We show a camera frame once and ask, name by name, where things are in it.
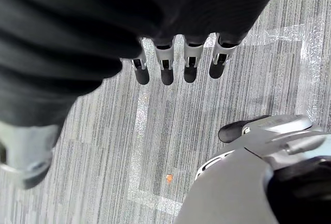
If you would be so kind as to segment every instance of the black sleeve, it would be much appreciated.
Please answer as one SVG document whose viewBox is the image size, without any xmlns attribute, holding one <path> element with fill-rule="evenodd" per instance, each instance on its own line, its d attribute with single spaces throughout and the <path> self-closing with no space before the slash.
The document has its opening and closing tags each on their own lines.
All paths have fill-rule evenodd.
<svg viewBox="0 0 331 224">
<path fill-rule="evenodd" d="M 240 42 L 269 0 L 0 0 L 0 120 L 63 123 L 117 74 L 138 37 L 221 32 Z"/>
</svg>

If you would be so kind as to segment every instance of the gray carpet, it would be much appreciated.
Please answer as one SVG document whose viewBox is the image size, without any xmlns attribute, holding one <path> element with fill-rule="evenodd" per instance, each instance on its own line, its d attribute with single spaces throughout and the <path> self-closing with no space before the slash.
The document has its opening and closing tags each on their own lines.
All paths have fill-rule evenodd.
<svg viewBox="0 0 331 224">
<path fill-rule="evenodd" d="M 0 172 L 0 223 L 172 223 L 198 167 L 222 147 L 220 126 L 303 113 L 331 130 L 330 17 L 331 0 L 272 0 L 218 80 L 207 73 L 209 37 L 193 84 L 181 36 L 171 86 L 145 40 L 150 83 L 125 63 L 80 98 L 42 184 L 19 190 Z"/>
</svg>

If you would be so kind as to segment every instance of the small debris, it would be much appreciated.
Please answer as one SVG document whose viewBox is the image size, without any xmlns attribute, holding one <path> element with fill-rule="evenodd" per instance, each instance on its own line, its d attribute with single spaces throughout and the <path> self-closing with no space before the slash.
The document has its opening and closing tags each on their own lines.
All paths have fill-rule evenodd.
<svg viewBox="0 0 331 224">
<path fill-rule="evenodd" d="M 168 184 L 170 184 L 172 181 L 172 175 L 168 174 L 165 178 L 167 179 Z"/>
</svg>

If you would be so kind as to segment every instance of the silver metal part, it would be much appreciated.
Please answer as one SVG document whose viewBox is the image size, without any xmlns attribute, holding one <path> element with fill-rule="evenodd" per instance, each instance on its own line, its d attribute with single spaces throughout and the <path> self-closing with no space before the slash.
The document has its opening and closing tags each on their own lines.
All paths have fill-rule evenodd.
<svg viewBox="0 0 331 224">
<path fill-rule="evenodd" d="M 243 127 L 243 134 L 249 128 L 250 131 L 263 129 L 277 133 L 286 133 L 304 130 L 312 126 L 312 122 L 306 115 L 276 115 L 270 116 L 246 124 Z"/>
<path fill-rule="evenodd" d="M 17 127 L 0 121 L 0 168 L 21 188 L 37 185 L 46 175 L 59 135 L 56 125 Z"/>
<path fill-rule="evenodd" d="M 223 153 L 221 155 L 218 155 L 210 160 L 208 160 L 206 163 L 203 164 L 203 166 L 201 166 L 198 170 L 198 172 L 195 175 L 195 179 L 197 180 L 198 176 L 203 173 L 205 170 L 207 170 L 210 166 L 212 166 L 213 164 L 217 163 L 218 161 L 224 159 L 225 157 L 227 157 L 229 154 L 231 154 L 232 152 L 234 152 L 234 150 Z"/>
<path fill-rule="evenodd" d="M 141 69 L 146 69 L 146 55 L 145 55 L 145 51 L 144 51 L 144 48 L 142 49 L 142 52 L 141 54 L 139 55 L 139 57 L 137 58 L 134 58 L 131 60 L 131 64 L 132 64 L 132 67 L 134 70 L 138 70 L 135 63 L 134 63 L 134 60 L 138 59 L 140 61 L 140 64 L 141 64 Z"/>
<path fill-rule="evenodd" d="M 331 156 L 331 134 L 304 115 L 267 117 L 199 168 L 176 224 L 277 223 L 266 196 L 275 170 Z"/>
<path fill-rule="evenodd" d="M 276 224 L 265 196 L 272 176 L 270 165 L 238 149 L 198 177 L 175 224 Z"/>
<path fill-rule="evenodd" d="M 162 61 L 167 61 L 167 60 L 169 61 L 169 70 L 172 70 L 172 65 L 174 63 L 174 45 L 173 45 L 174 39 L 169 49 L 159 49 L 156 46 L 154 46 L 156 58 L 160 65 L 161 70 L 164 70 Z"/>
<path fill-rule="evenodd" d="M 184 59 L 185 59 L 185 66 L 190 67 L 189 65 L 189 58 L 195 57 L 195 64 L 194 67 L 197 68 L 199 61 L 201 59 L 201 54 L 203 51 L 203 44 L 197 47 L 189 46 L 187 40 L 184 42 Z"/>
<path fill-rule="evenodd" d="M 215 46 L 214 46 L 214 50 L 213 50 L 213 63 L 214 65 L 217 65 L 218 62 L 218 56 L 220 54 L 226 54 L 227 59 L 225 60 L 225 62 L 223 63 L 223 65 L 225 65 L 227 63 L 228 60 L 230 60 L 230 56 L 233 54 L 234 50 L 237 48 L 237 46 L 231 47 L 231 48 L 224 48 L 221 46 L 221 44 L 218 42 L 219 40 L 219 33 L 216 34 L 216 41 L 215 41 Z"/>
</svg>

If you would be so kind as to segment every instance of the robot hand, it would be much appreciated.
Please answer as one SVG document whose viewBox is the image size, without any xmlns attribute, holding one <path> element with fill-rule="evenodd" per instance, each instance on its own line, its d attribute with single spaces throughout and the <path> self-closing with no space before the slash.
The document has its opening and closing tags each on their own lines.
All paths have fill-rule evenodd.
<svg viewBox="0 0 331 224">
<path fill-rule="evenodd" d="M 329 223 L 331 134 L 305 115 L 226 125 L 176 224 Z"/>
</svg>

